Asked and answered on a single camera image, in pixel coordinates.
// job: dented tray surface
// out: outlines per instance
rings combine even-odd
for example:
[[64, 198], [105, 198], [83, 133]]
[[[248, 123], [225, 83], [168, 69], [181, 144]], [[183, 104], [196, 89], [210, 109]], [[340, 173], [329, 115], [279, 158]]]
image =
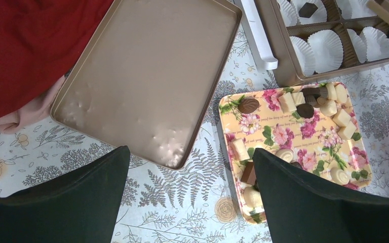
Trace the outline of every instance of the dented tray surface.
[[[294, 93], [318, 85], [233, 94], [220, 100], [221, 124], [239, 207], [242, 216], [249, 223], [264, 222], [266, 215], [263, 206], [251, 208], [245, 203], [243, 192], [251, 185], [241, 182], [241, 177], [245, 164], [249, 162], [236, 160], [235, 152], [230, 146], [233, 139], [243, 139], [250, 156], [257, 147], [272, 153], [279, 149], [292, 149], [293, 161], [299, 162], [304, 170], [329, 181], [332, 181], [330, 169], [341, 167], [350, 177], [350, 183], [346, 187], [352, 189], [367, 186], [371, 182], [372, 172], [350, 98], [345, 104], [337, 104], [337, 109], [344, 109], [357, 127], [353, 139], [346, 141], [338, 136], [338, 125], [332, 118], [322, 115], [318, 108], [315, 108], [315, 115], [310, 119], [301, 118], [297, 112], [281, 111], [278, 98], [285, 92]], [[243, 97], [257, 99], [260, 107], [251, 114], [241, 114], [236, 104]]]
[[242, 13], [227, 0], [116, 0], [52, 107], [53, 119], [180, 169]]

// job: bright pink cloth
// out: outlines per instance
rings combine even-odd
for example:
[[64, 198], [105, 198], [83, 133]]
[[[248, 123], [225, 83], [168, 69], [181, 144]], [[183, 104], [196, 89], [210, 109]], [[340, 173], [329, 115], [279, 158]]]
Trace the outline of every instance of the bright pink cloth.
[[62, 76], [50, 89], [40, 96], [31, 100], [19, 110], [1, 117], [0, 132], [7, 134], [15, 133], [27, 125], [46, 118], [50, 114], [50, 105], [64, 81], [65, 76]]

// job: yellow floral tray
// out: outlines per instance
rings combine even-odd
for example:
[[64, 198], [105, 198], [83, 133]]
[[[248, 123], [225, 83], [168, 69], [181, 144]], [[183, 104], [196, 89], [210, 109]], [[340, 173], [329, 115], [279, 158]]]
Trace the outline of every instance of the yellow floral tray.
[[[322, 115], [317, 108], [314, 116], [309, 119], [301, 118], [297, 112], [281, 111], [278, 98], [284, 93], [323, 85], [325, 84], [234, 94], [220, 100], [221, 124], [239, 206], [243, 217], [249, 223], [262, 223], [266, 221], [266, 215], [263, 207], [251, 208], [245, 203], [243, 192], [245, 187], [251, 185], [241, 182], [247, 161], [235, 159], [233, 148], [229, 146], [235, 138], [244, 140], [250, 156], [257, 147], [272, 153], [283, 148], [292, 149], [293, 160], [299, 162], [304, 170], [330, 181], [330, 169], [339, 167], [351, 178], [350, 183], [345, 185], [351, 189], [367, 186], [371, 182], [371, 168], [349, 98], [345, 104], [337, 104], [338, 110], [345, 109], [357, 127], [353, 138], [347, 141], [342, 141], [338, 136], [338, 125], [330, 117]], [[244, 98], [257, 99], [260, 107], [251, 114], [240, 113], [238, 105]]]

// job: tablecloth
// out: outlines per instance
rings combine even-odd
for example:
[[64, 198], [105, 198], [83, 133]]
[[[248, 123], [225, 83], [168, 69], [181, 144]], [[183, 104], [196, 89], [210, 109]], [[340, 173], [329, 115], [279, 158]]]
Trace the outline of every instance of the tablecloth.
[[[373, 181], [361, 191], [389, 197], [389, 65], [330, 81], [348, 87], [370, 159]], [[250, 225], [239, 212], [217, 111], [225, 95], [276, 87], [272, 72], [256, 70], [240, 28], [184, 169], [171, 171], [132, 156], [112, 242], [271, 242], [267, 223]], [[0, 134], [0, 197], [112, 149], [51, 118], [15, 135]]]

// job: floral tablecloth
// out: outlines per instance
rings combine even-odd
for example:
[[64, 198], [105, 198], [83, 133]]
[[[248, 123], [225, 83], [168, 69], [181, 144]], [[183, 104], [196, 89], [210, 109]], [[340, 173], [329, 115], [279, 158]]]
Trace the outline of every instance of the floral tablecloth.
[[[348, 87], [372, 166], [373, 181], [361, 190], [389, 197], [389, 65], [333, 81]], [[112, 241], [271, 242], [267, 223], [250, 225], [238, 212], [218, 102], [228, 94], [276, 87], [272, 72], [256, 70], [240, 28], [184, 169], [171, 171], [131, 158]], [[15, 135], [0, 134], [0, 197], [58, 177], [111, 150], [50, 118]]]

